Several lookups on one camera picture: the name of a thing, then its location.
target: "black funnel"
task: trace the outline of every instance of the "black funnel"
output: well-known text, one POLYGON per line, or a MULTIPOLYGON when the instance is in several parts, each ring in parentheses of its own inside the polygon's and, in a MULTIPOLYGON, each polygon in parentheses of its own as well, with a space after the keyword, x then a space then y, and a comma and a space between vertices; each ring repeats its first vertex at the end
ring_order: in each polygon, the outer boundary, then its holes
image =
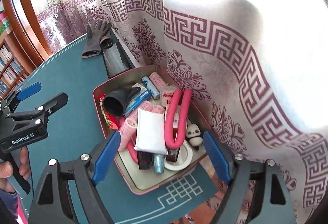
POLYGON ((128 87, 120 88, 111 92, 104 99, 103 105, 105 110, 115 117, 123 116, 127 105, 130 103, 132 98, 140 91, 140 87, 128 87))

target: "teal tablecloth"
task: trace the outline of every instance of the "teal tablecloth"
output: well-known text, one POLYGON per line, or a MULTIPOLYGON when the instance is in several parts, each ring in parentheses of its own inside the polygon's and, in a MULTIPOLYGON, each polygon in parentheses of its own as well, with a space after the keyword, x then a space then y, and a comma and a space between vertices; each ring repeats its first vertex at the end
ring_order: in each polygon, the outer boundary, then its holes
MULTIPOLYGON (((65 107, 49 118, 47 139, 29 145, 31 169, 36 189, 42 171, 51 158, 74 160, 103 140, 92 100, 93 89, 108 80, 102 56, 81 58, 85 37, 70 43, 38 67, 22 88, 40 82, 42 89, 22 101, 18 111, 32 110, 57 93, 68 94, 65 107)), ((70 183, 74 208, 81 224, 87 224, 75 184, 70 183)), ((97 190, 115 223, 157 223, 170 221, 190 212, 212 196, 216 189, 198 165, 189 175, 138 196, 127 187, 116 166, 111 165, 97 190)), ((32 192, 23 201, 29 210, 32 192)))

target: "sleeve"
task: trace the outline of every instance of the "sleeve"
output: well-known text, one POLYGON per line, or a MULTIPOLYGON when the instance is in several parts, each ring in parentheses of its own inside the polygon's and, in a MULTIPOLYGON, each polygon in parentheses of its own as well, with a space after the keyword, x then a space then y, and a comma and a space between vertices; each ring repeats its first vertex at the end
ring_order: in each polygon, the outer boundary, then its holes
POLYGON ((8 208, 8 210, 13 214, 15 219, 18 217, 18 195, 17 193, 7 193, 3 190, 0 190, 0 198, 8 208))

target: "glove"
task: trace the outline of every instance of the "glove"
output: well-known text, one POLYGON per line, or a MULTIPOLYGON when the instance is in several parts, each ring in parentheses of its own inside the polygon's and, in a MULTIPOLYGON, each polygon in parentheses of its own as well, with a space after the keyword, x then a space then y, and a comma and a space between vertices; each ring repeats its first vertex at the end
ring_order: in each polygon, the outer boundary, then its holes
POLYGON ((110 32, 111 31, 110 31, 110 24, 109 24, 108 32, 100 40, 101 50, 104 50, 106 48, 111 48, 113 46, 113 39, 112 39, 112 36, 110 35, 110 32))
POLYGON ((102 22, 100 20, 96 25, 96 21, 92 23, 92 27, 87 25, 87 43, 81 57, 88 58, 100 55, 101 47, 100 41, 103 36, 107 34, 110 29, 110 23, 102 22))

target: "white towel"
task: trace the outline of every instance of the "white towel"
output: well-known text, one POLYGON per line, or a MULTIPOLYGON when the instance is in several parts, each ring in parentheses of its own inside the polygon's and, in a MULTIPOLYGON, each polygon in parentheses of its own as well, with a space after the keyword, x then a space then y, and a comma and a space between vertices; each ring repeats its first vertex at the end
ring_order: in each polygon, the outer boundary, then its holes
POLYGON ((166 155, 164 114, 138 109, 136 151, 166 155))

